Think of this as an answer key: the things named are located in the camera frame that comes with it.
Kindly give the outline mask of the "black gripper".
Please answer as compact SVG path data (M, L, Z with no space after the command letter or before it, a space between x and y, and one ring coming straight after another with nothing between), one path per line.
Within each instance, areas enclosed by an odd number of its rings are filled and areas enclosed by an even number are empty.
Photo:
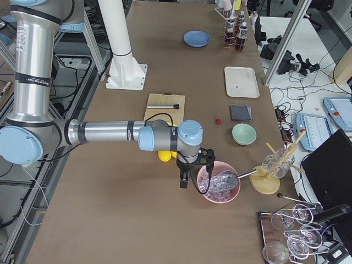
M197 153L192 156L177 151L177 166L180 169L180 185L181 189L188 187L189 172L193 167L206 167L208 173L212 173L215 162L215 153L213 149L200 148Z

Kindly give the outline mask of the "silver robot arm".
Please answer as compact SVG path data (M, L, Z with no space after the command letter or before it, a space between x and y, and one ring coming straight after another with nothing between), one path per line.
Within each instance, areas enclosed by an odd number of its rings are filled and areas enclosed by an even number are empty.
M194 167L212 173L215 156L201 147L203 129L194 120L178 126L163 120L79 122L48 113L52 85L54 35L83 32L83 1L12 1L17 22L14 106L1 129L1 156L28 164L63 146L99 141L136 141L144 151L177 153L180 187L192 180Z

